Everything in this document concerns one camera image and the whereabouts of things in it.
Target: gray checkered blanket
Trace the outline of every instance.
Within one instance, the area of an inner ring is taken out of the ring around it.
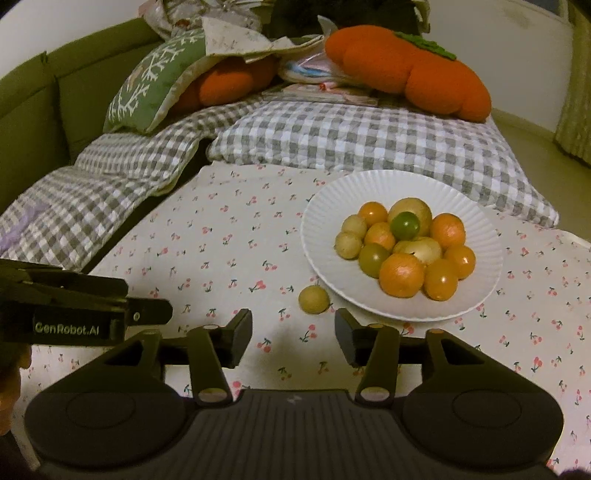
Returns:
[[[151,137],[102,135],[74,166],[46,175],[0,216],[2,238],[29,210],[49,206],[1,257],[81,270],[141,202],[174,186],[202,139],[215,138],[260,102],[256,96],[207,108]]]
[[[475,124],[407,105],[274,100],[224,130],[207,156],[329,171],[412,171],[481,205],[547,227],[558,223],[558,213],[533,188],[492,118]]]

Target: green cherry tomato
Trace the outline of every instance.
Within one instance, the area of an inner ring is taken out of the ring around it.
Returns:
[[[412,212],[401,212],[390,223],[390,231],[396,237],[396,241],[412,240],[421,229],[421,222]]]
[[[359,268],[368,277],[378,278],[382,263],[390,254],[380,244],[367,244],[359,252]]]

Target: label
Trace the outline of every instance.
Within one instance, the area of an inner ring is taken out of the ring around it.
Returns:
[[[43,325],[43,322],[37,322],[35,324],[35,333],[45,333],[46,335],[99,336],[99,326],[64,325],[63,323]]]

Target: purple fabric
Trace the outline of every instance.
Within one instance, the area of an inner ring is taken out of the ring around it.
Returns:
[[[0,255],[8,250],[12,244],[18,242],[23,230],[27,228],[35,218],[37,218],[37,215],[48,208],[49,206],[44,203],[38,203],[34,207],[28,208],[18,224],[12,227],[6,235],[0,238]]]

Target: tablecloth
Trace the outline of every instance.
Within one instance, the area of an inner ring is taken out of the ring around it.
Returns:
[[[174,316],[161,328],[169,337],[196,326],[225,325],[239,309],[251,309],[252,341],[240,366],[225,371],[235,395],[244,388],[354,390],[363,369],[350,367],[336,342],[333,314],[340,307],[363,324],[387,323],[402,335],[446,329],[558,400],[565,425],[549,461],[552,468],[591,468],[591,378],[586,376],[591,245],[484,209],[501,238],[505,263],[495,291],[474,311],[444,322],[410,324],[368,314],[329,291],[328,311],[308,315],[298,308],[297,296],[319,279],[303,254],[301,217],[312,195],[341,175],[274,166],[206,167],[135,227],[93,273],[124,278],[132,295],[169,299]],[[25,451],[30,446],[22,414],[31,397],[103,351],[34,348],[13,428]],[[169,367],[167,383],[191,395],[187,368]],[[419,383],[420,368],[404,366],[397,394]]]

